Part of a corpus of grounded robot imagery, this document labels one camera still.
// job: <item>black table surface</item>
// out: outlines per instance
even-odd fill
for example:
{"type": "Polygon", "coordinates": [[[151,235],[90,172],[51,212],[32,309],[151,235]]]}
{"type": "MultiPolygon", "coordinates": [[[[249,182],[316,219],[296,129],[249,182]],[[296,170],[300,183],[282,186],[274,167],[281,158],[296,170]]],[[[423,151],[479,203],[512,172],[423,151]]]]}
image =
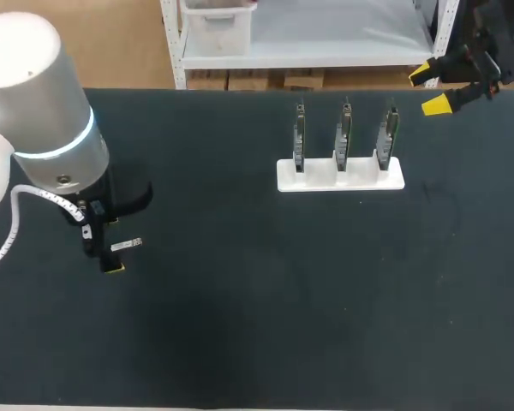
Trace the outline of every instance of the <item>black table surface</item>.
{"type": "MultiPolygon", "coordinates": [[[[0,403],[514,409],[514,92],[436,118],[433,93],[350,92],[352,156],[396,99],[406,188],[321,194],[276,188],[302,95],[87,94],[115,161],[151,171],[151,206],[111,229],[145,245],[101,274],[54,205],[21,200],[0,403]]],[[[304,95],[308,157],[331,155],[345,95],[304,95]]]]}

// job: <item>white shelf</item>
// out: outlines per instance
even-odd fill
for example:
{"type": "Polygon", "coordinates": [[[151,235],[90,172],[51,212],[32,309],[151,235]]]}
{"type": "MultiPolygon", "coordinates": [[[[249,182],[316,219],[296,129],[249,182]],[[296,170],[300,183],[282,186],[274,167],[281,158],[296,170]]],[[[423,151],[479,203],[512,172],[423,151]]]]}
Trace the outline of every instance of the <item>white shelf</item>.
{"type": "Polygon", "coordinates": [[[411,0],[260,0],[246,56],[202,57],[188,30],[185,69],[419,65],[433,54],[411,0]]]}

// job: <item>yellow clamp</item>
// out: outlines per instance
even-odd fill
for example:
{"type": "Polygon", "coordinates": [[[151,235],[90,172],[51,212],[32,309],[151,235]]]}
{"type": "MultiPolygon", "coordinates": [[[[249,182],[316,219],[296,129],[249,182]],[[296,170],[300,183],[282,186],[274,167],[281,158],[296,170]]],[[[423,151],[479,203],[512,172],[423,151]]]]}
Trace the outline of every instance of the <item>yellow clamp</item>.
{"type": "Polygon", "coordinates": [[[453,114],[451,104],[445,94],[441,94],[432,100],[422,104],[422,112],[425,116],[437,116],[438,114],[453,114]]]}
{"type": "Polygon", "coordinates": [[[411,81],[411,86],[415,87],[415,83],[413,82],[413,76],[417,75],[419,73],[422,73],[425,70],[430,69],[430,64],[428,62],[425,62],[422,66],[420,66],[417,70],[415,70],[413,73],[409,75],[409,81],[411,81]]]}

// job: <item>wooden pallet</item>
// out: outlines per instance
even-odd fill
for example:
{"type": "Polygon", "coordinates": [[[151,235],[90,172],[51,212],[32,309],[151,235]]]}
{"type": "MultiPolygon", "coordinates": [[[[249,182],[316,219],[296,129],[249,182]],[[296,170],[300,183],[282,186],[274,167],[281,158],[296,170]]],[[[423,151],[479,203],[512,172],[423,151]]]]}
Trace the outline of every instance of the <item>wooden pallet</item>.
{"type": "Polygon", "coordinates": [[[285,73],[286,90],[321,90],[326,71],[323,68],[294,68],[285,73]]]}
{"type": "MultiPolygon", "coordinates": [[[[255,91],[292,90],[415,90],[411,67],[311,68],[289,70],[196,70],[188,72],[190,90],[255,91]]],[[[464,84],[440,84],[459,88],[464,84]]],[[[507,87],[514,89],[514,83],[507,87]]]]}
{"type": "Polygon", "coordinates": [[[265,92],[270,89],[269,70],[230,70],[229,91],[265,92]]]}
{"type": "Polygon", "coordinates": [[[226,70],[191,70],[187,72],[188,90],[226,90],[226,70]]]}

